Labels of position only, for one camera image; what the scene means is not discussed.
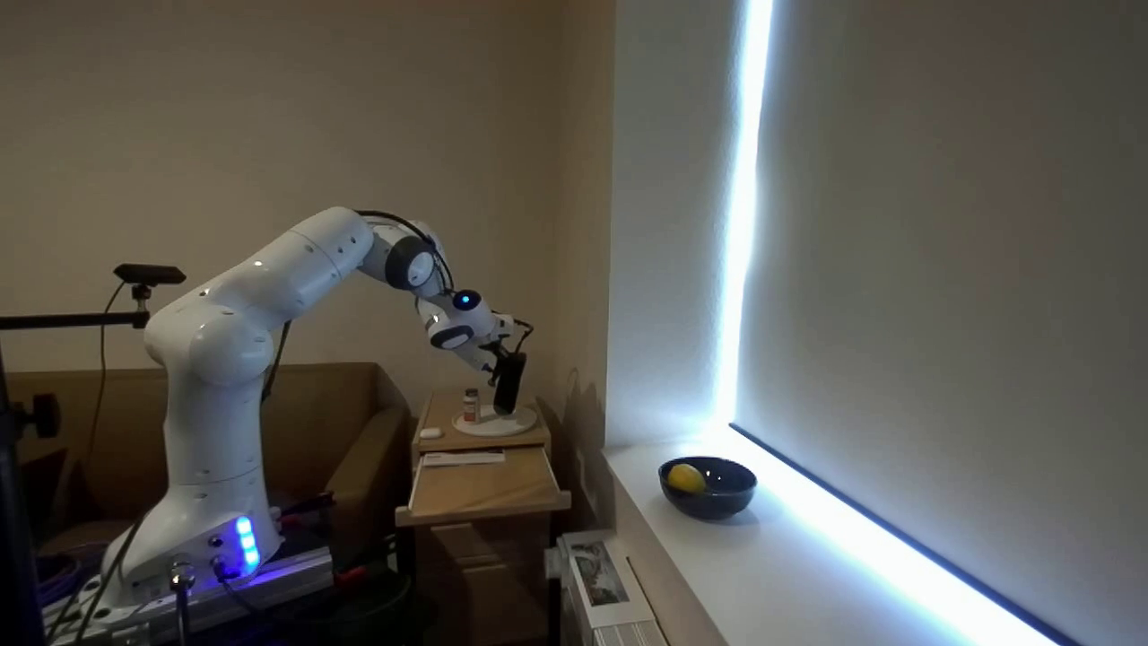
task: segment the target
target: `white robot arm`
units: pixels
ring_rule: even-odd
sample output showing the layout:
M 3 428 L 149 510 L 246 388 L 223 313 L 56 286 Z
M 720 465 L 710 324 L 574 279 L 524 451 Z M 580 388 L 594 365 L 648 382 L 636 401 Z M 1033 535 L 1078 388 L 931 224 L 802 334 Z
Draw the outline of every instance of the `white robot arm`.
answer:
M 170 372 L 170 492 L 104 555 L 112 614 L 170 596 L 173 565 L 202 581 L 246 577 L 278 550 L 262 478 L 262 385 L 284 328 L 355 273 L 408 291 L 426 341 L 504 382 L 503 410 L 513 410 L 524 355 L 503 341 L 528 324 L 459 291 L 430 228 L 387 210 L 317 210 L 149 315 L 148 353 Z

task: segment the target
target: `window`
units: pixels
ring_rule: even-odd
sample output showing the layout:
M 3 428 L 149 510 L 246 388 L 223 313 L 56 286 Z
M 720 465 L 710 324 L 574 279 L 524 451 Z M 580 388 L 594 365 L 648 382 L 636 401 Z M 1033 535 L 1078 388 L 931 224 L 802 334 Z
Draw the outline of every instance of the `window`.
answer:
M 717 353 L 738 428 L 1096 644 L 1148 635 L 1144 23 L 776 0 Z

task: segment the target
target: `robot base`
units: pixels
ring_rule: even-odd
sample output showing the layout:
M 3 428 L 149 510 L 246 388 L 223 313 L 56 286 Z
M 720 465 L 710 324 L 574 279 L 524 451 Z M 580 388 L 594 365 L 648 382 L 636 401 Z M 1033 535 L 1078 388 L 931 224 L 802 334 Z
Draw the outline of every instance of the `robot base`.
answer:
M 270 561 L 253 577 L 238 577 L 228 590 L 217 581 L 195 581 L 185 596 L 191 627 L 216 627 L 250 611 L 270 611 L 311 593 L 329 590 L 333 567 L 329 550 L 310 550 L 296 555 Z M 42 627 L 51 644 L 76 644 L 85 606 L 99 590 L 99 574 L 91 577 L 80 596 L 69 602 L 54 602 L 42 611 Z M 161 644 L 180 635 L 180 606 L 177 596 L 142 606 L 95 606 L 91 624 L 82 627 L 82 644 Z
M 454 429 L 459 433 L 524 433 L 538 425 L 538 413 L 534 410 L 516 410 L 509 415 L 496 413 L 490 407 L 482 407 L 476 415 L 459 415 L 454 420 Z

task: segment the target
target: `beige wall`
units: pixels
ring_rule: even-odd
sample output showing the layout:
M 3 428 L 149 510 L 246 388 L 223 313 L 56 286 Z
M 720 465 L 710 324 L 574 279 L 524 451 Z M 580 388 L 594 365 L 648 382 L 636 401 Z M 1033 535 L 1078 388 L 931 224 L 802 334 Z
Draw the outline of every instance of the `beige wall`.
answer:
M 196 282 L 317 209 L 377 204 L 430 224 L 459 282 L 538 328 L 542 385 L 557 2 L 0 12 L 0 313 L 99 310 L 127 260 L 177 263 Z M 92 365 L 92 341 L 3 334 L 3 353 L 11 368 Z M 288 360 L 379 360 L 412 398 L 476 382 L 423 343 L 405 293 L 365 279 L 305 315 Z M 112 364 L 148 364 L 133 330 L 112 334 Z
M 710 425 L 724 12 L 616 2 L 606 444 Z
M 557 183 L 557 291 L 551 393 L 564 428 L 564 482 L 601 500 L 606 398 L 606 291 L 610 291 L 610 136 L 612 136 L 612 0 L 576 0 L 558 12 L 558 183 Z

